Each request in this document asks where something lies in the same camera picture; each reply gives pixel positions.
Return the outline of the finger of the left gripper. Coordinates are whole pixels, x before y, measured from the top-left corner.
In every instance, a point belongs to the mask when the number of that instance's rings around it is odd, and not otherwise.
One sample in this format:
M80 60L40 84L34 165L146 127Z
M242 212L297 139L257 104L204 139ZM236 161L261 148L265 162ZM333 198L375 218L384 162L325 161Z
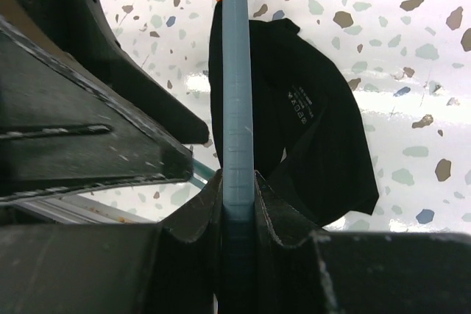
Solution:
M100 0L17 1L55 45L179 142L208 142L208 125L156 83L121 48Z
M193 157L112 90L1 21L1 200L186 182Z

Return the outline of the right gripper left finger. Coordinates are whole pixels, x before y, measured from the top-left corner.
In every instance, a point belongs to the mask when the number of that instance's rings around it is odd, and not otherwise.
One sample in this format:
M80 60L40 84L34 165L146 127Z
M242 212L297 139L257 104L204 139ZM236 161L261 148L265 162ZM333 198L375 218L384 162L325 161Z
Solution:
M211 313L220 176L160 223L1 228L3 313Z

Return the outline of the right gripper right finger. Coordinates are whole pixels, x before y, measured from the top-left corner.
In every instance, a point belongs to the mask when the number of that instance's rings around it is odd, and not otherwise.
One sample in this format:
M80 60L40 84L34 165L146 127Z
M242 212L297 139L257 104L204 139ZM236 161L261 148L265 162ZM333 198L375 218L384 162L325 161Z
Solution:
M470 236L328 232L256 176L259 313L468 313Z

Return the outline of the teal hanger with clips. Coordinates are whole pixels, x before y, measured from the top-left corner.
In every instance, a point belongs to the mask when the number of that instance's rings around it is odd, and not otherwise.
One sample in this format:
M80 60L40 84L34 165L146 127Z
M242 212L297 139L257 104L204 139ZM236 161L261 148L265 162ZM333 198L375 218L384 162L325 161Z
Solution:
M219 313L256 308L255 175L247 0L221 0L222 245Z

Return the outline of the black underwear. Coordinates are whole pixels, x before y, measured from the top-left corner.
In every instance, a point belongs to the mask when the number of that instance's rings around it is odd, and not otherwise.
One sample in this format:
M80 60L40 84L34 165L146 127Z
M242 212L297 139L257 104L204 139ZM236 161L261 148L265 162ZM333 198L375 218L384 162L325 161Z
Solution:
M336 65L290 19L249 22L255 169L319 226L379 199L361 112Z

